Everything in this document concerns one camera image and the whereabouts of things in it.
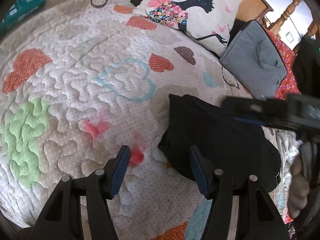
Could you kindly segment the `right hand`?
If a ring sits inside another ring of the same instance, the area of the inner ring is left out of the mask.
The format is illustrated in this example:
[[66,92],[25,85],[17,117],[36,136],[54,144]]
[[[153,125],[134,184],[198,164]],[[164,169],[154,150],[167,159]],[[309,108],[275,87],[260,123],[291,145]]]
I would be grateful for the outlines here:
[[300,211],[306,207],[308,202],[310,188],[308,181],[303,176],[302,162],[300,159],[300,155],[307,152],[312,152],[311,144],[309,142],[305,142],[300,146],[299,155],[296,156],[295,161],[291,166],[292,179],[287,207],[292,219],[298,217]]

